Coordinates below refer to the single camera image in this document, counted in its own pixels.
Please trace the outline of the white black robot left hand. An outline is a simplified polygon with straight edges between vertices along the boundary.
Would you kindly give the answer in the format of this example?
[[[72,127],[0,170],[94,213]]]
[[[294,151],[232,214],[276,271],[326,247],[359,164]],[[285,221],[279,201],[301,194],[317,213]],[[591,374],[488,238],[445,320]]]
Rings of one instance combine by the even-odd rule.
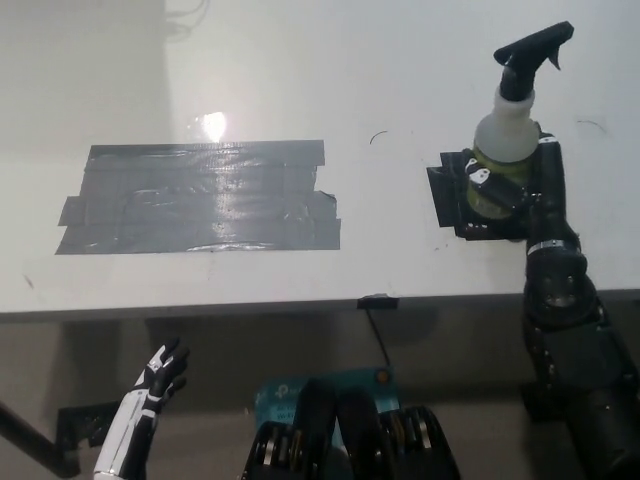
[[[162,410],[186,384],[189,349],[174,339],[147,362],[123,396],[93,468],[95,479],[144,479]]]

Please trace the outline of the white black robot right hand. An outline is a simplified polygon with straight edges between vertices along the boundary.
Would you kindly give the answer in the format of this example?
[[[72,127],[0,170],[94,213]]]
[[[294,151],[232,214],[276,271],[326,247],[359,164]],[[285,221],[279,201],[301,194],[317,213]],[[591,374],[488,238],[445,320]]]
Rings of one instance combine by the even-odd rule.
[[[527,249],[580,251],[578,234],[566,216],[566,185],[561,145],[547,132],[539,134],[531,170],[523,185],[480,163],[466,150],[467,204],[489,238],[525,240]]]

